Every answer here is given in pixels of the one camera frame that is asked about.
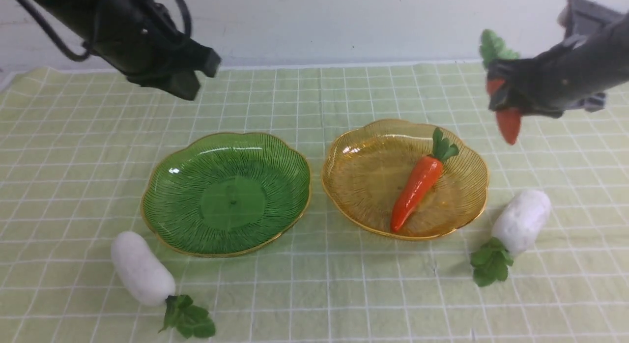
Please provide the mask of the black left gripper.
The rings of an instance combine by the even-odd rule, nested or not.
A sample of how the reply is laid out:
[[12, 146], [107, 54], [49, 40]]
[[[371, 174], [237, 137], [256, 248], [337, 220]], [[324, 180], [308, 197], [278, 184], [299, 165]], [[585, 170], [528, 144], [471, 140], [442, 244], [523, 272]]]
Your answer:
[[193, 101], [200, 89], [196, 73], [213, 78], [222, 58], [192, 39], [189, 8], [184, 0], [175, 3], [183, 31], [177, 29], [166, 7], [154, 0], [99, 0], [91, 53], [130, 83]]

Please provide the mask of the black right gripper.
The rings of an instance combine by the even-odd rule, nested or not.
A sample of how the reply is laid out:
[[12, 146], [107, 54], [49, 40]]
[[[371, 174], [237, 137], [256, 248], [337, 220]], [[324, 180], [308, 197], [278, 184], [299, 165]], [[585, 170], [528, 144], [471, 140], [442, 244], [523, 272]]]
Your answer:
[[560, 118], [571, 110], [599, 112], [606, 105], [606, 43], [559, 43], [533, 58], [495, 64], [506, 77], [506, 106], [522, 117]]

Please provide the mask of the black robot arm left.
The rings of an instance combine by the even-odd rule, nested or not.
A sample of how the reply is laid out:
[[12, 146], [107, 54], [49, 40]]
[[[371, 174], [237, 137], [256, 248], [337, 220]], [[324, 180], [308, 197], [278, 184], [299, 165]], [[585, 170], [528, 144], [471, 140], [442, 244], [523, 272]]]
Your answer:
[[[101, 57], [130, 83], [157, 88], [187, 101], [200, 90], [196, 76], [216, 76], [221, 57], [192, 39], [192, 17], [184, 0], [174, 0], [183, 30], [168, 9], [155, 0], [15, 0], [54, 45], [74, 62]], [[63, 42], [37, 7], [58, 19], [83, 39], [77, 54]]]

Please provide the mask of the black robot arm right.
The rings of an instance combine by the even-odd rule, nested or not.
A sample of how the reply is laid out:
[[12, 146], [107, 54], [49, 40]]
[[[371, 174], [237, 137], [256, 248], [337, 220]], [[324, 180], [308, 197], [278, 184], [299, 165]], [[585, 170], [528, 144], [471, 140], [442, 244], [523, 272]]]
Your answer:
[[530, 58], [521, 58], [496, 32], [482, 32], [479, 53], [490, 111], [512, 108], [523, 116], [550, 118], [569, 110], [598, 112], [607, 90], [627, 83], [627, 14], [590, 0], [567, 0], [558, 22], [563, 40]]

